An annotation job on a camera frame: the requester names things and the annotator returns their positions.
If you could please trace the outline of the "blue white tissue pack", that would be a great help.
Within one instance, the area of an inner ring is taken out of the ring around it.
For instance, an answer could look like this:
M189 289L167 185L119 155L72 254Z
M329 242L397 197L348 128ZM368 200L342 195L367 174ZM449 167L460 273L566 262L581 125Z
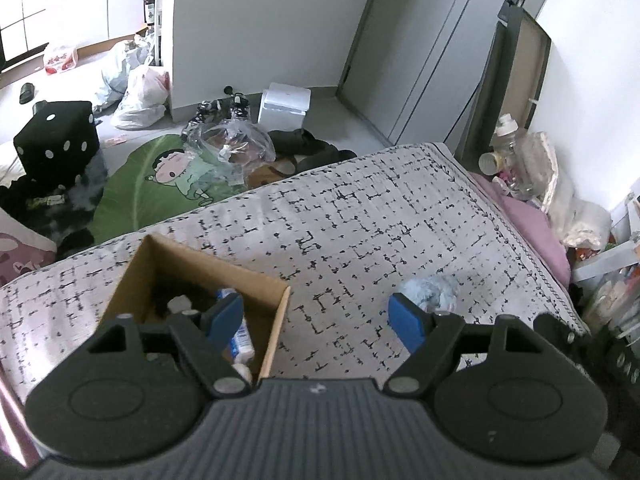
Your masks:
M255 357L255 347L248 330L246 318L242 318L229 344L230 354L234 364L250 364Z

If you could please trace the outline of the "light blue fluffy plush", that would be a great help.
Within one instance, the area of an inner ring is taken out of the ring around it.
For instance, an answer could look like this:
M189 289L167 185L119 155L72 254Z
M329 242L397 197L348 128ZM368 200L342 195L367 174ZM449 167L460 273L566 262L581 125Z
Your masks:
M458 282L450 275L434 274L414 276L397 288L424 312L454 312L458 303Z

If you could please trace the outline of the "brown cardboard box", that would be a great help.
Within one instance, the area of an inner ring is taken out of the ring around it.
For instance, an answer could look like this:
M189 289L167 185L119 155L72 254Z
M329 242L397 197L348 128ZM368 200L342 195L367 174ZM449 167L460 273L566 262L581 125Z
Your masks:
M167 303L179 296L196 310L216 302L216 293L232 288L240 294L248 332L255 348L250 370L267 378L278 348L291 287L280 278L251 271L224 259L153 234L143 237L108 302L101 322L130 313L138 323L168 317Z

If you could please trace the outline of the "white black patterned sofa cover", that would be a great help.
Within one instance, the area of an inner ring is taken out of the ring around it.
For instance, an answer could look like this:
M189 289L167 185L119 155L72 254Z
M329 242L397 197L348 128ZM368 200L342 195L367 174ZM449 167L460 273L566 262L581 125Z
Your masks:
M471 323L542 312L585 324L489 188L442 144L389 148L154 224L152 232L291 289L271 367L284 377L386 378L405 351L386 302L444 274Z

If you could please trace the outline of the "pink cushion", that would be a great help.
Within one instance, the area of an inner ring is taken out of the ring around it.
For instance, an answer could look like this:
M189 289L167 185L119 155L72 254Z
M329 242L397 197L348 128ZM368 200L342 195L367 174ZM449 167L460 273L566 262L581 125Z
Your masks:
M570 263L564 246L555 237L547 216L536 207L503 195L495 183L480 174L472 177L504 211L521 236L532 246L551 274L565 288L570 286Z

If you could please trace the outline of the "green cartoon leaf rug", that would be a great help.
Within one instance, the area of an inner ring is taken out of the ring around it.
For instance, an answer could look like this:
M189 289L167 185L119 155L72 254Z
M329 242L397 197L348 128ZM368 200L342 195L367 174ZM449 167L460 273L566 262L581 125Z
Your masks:
M89 230L101 244L244 191L218 178L180 136L166 134L136 148L108 178Z

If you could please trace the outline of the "clear plastic bottle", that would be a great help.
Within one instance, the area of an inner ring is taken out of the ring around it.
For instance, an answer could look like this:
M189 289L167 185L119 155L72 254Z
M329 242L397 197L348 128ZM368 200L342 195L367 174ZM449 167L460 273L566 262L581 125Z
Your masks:
M500 158L499 177L506 182L514 198L526 202L534 197L535 192L522 156L523 136L516 120L510 114L503 114L497 120L490 145Z

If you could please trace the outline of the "paper cup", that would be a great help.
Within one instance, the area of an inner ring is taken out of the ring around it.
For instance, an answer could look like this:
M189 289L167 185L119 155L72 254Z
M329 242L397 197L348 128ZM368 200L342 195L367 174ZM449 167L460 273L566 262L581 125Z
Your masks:
M480 155L477 165L482 174L492 177L496 174L500 174L506 166L506 163L500 154L496 152L488 152Z

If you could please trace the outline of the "clear plastic bag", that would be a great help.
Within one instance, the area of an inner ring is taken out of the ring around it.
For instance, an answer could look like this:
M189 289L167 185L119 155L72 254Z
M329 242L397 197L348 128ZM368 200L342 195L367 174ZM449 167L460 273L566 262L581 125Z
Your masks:
M277 158L270 136L246 118L194 124L183 133L186 145L214 166L218 180L230 185L244 184L256 169Z

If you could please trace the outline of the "crumpled beige plastic bag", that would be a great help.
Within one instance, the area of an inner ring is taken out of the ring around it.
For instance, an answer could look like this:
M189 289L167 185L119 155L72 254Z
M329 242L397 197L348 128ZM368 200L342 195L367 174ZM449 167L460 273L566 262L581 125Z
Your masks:
M522 141L525 169L552 232L566 248L605 248L611 214L600 205L578 197L568 173L560 167L548 134L528 132Z

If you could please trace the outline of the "pink patterned pillow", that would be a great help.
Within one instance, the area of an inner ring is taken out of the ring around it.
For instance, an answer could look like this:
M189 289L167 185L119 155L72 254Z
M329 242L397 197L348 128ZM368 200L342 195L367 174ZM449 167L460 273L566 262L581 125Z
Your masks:
M0 212L0 281L4 286L52 263L58 248L55 242L23 226L3 209Z

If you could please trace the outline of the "black clothes on floor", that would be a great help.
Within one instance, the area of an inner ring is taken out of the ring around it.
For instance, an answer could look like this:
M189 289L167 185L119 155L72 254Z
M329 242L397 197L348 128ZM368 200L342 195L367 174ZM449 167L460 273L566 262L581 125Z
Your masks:
M291 159L296 174L357 157L353 151L339 150L335 145L317 139L306 129L271 130L268 136L276 154Z

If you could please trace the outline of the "black dice ottoman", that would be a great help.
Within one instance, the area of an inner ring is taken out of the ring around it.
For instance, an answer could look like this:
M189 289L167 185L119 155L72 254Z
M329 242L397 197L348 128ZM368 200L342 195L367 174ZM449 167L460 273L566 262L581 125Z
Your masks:
M45 102L13 144L27 177L49 188L72 188L100 147L92 104Z

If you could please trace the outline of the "white square box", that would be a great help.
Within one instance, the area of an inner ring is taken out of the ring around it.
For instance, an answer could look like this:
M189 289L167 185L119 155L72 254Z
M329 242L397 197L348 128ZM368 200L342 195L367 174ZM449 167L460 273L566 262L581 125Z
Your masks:
M262 92L258 125L266 131L301 129L310 101L310 89L273 82Z

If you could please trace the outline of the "grey door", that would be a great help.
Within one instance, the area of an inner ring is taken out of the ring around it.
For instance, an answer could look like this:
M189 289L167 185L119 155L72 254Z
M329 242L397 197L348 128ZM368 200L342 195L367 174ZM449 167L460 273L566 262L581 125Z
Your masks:
M445 141L472 101L508 6L506 0L370 0L341 101L389 144Z

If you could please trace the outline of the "dark framed board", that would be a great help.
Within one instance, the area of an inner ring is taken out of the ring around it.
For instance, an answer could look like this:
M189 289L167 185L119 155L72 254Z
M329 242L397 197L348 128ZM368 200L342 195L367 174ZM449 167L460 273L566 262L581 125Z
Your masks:
M509 114L527 128L533 120L546 73L551 39L523 8L511 6L498 21L471 114L454 158L477 172L490 148L498 118Z

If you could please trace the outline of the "pale blue plastic bag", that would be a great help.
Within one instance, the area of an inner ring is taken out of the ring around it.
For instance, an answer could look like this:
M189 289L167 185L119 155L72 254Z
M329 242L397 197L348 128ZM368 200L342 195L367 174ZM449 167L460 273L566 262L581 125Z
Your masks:
M122 40L114 44L100 62L98 85L92 99L95 112L103 113L124 97L131 71L144 65L150 52L145 41Z

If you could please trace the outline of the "black slipper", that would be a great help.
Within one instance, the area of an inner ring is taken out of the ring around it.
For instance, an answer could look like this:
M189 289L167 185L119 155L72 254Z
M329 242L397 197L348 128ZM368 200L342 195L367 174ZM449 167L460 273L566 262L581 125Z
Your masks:
M34 97L35 86L31 82L25 82L21 86L20 97L18 98L20 100L20 104L23 105L32 102Z

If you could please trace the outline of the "red white plastic bag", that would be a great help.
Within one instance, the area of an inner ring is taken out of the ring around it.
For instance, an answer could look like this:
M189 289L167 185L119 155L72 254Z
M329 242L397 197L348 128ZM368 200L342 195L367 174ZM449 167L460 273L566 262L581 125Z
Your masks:
M50 42L43 51L43 68L48 75L72 70L77 66L78 52L74 46Z

